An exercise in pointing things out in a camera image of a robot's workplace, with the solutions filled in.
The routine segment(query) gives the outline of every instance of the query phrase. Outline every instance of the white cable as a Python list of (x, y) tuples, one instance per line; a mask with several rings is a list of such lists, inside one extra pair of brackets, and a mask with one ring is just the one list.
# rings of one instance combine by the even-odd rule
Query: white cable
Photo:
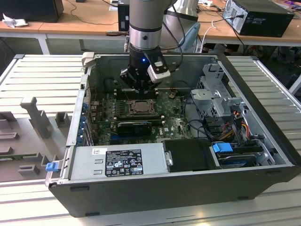
[[(227, 18), (224, 18), (223, 20), (227, 20), (227, 19), (234, 19), (235, 17), (227, 17)], [(200, 50), (200, 53), (202, 53), (203, 52), (203, 48), (204, 48), (204, 40), (205, 40), (205, 37), (206, 37), (206, 34), (207, 34), (207, 32), (211, 29), (211, 28), (215, 28), (215, 29), (217, 29), (217, 27), (215, 27), (214, 26), (214, 22), (220, 22), (220, 21), (223, 21), (223, 20), (213, 20), (213, 21), (211, 21), (211, 27), (209, 27), (208, 29), (207, 29), (207, 31), (205, 32), (205, 34), (204, 34), (204, 37), (203, 37), (203, 40), (202, 40), (202, 43), (201, 43), (201, 50)]]
[(205, 34), (204, 34), (204, 37), (203, 37), (203, 40), (202, 40), (202, 43), (201, 43), (201, 50), (199, 51), (200, 53), (203, 52), (203, 48), (204, 48), (204, 40), (205, 40), (205, 37), (206, 37), (207, 32), (208, 32), (211, 28), (217, 29), (217, 27), (215, 27), (215, 26), (213, 25), (213, 22), (214, 22), (214, 21), (211, 21), (211, 25), (212, 25), (212, 26), (209, 27), (209, 28), (207, 29), (207, 31), (205, 32)]

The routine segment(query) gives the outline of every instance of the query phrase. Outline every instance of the barcode sticker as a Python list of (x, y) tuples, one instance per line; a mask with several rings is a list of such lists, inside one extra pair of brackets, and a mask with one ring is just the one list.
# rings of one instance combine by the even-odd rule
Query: barcode sticker
[(107, 148), (93, 148), (92, 149), (92, 155), (96, 154), (105, 154), (107, 152)]

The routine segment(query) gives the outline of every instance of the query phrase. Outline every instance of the wooden desk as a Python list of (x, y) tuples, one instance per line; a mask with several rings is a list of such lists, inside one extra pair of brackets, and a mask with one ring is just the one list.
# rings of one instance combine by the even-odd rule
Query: wooden desk
[[(223, 7), (222, 0), (214, 0), (214, 4)], [(9, 28), (5, 24), (0, 23), (1, 37), (23, 37), (38, 39), (43, 54), (50, 54), (48, 48), (48, 39), (78, 39), (81, 49), (84, 49), (83, 40), (124, 40), (123, 36), (111, 37), (105, 36), (106, 31), (118, 30), (118, 13), (117, 11), (109, 11), (109, 5), (100, 0), (87, 0), (85, 3), (76, 3), (74, 0), (63, 0), (64, 13), (58, 23), (41, 23), (29, 22), (29, 26), (20, 28)], [(81, 20), (95, 23), (87, 24)], [(220, 15), (215, 12), (199, 13), (199, 21), (209, 21), (221, 19)], [(205, 42), (208, 43), (225, 43), (240, 44), (230, 25), (225, 22), (217, 22), (214, 24), (217, 29), (211, 29), (207, 35)], [(211, 23), (202, 23), (199, 35), (203, 37)], [(268, 46), (301, 46), (301, 19), (293, 19), (284, 33), (282, 38), (271, 37), (255, 37), (240, 36), (246, 45), (268, 45)]]
[[(73, 15), (95, 24), (84, 23), (72, 16), (71, 10), (75, 7), (70, 2), (77, 7)], [(106, 31), (118, 31), (118, 12), (109, 11), (109, 5), (100, 0), (87, 0), (85, 3), (63, 0), (63, 5), (64, 12), (58, 23), (44, 23), (39, 29), (41, 33), (105, 35)]]
[(43, 22), (28, 22), (28, 26), (11, 28), (5, 23), (0, 22), (0, 34), (1, 32), (16, 32), (16, 33), (39, 33), (39, 28)]
[[(219, 0), (214, 0), (214, 4), (223, 7), (224, 3)], [(198, 16), (199, 21), (213, 21), (222, 19), (215, 12), (200, 12)], [(240, 41), (233, 32), (231, 26), (226, 21), (214, 23), (217, 29), (210, 29), (206, 34), (206, 42), (208, 43), (224, 43), (224, 44), (240, 44)], [(211, 27), (211, 23), (201, 23), (199, 35), (203, 37), (206, 30)], [(293, 19), (289, 24), (287, 30), (281, 38), (273, 37), (258, 37), (258, 36), (239, 36), (246, 45), (267, 45), (267, 46), (301, 46), (301, 19)]]

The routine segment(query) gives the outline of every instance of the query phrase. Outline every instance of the black computer case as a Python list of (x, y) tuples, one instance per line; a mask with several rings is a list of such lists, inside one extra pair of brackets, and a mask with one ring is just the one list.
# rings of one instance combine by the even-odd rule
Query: black computer case
[(269, 0), (227, 0), (223, 18), (239, 35), (282, 37), (294, 13)]
[(0, 18), (3, 14), (14, 19), (55, 23), (63, 13), (62, 0), (1, 0)]

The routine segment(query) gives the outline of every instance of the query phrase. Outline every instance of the slotted aluminum surface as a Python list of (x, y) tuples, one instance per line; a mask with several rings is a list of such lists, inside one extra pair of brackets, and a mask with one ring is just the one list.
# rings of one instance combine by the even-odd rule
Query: slotted aluminum surface
[(24, 97), (36, 97), (37, 108), (48, 117), (57, 112), (72, 116), (84, 74), (81, 55), (25, 55), (11, 65), (0, 78), (0, 112), (27, 118), (20, 103)]
[[(301, 153), (300, 102), (259, 60), (253, 60), (248, 56), (230, 56), (228, 59), (292, 145)], [(231, 82), (229, 86), (239, 97), (238, 91)]]

